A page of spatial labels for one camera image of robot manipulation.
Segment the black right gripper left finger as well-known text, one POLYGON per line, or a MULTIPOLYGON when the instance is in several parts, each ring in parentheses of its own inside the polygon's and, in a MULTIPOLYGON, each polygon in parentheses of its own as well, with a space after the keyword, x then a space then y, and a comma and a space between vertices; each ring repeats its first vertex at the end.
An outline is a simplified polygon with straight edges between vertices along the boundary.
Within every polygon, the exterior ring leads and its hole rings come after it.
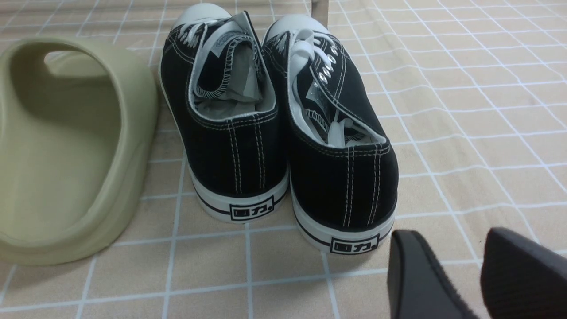
POLYGON ((388 298, 392 319, 476 319, 427 240, 414 230, 392 233, 388 298))

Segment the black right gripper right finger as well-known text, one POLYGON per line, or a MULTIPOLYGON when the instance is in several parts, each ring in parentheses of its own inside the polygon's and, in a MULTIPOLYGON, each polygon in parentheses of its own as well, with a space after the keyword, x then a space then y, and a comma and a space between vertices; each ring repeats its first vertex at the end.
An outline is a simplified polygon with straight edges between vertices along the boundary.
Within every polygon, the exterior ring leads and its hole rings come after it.
POLYGON ((504 227, 485 241, 481 292, 493 319, 564 319, 566 258, 504 227))

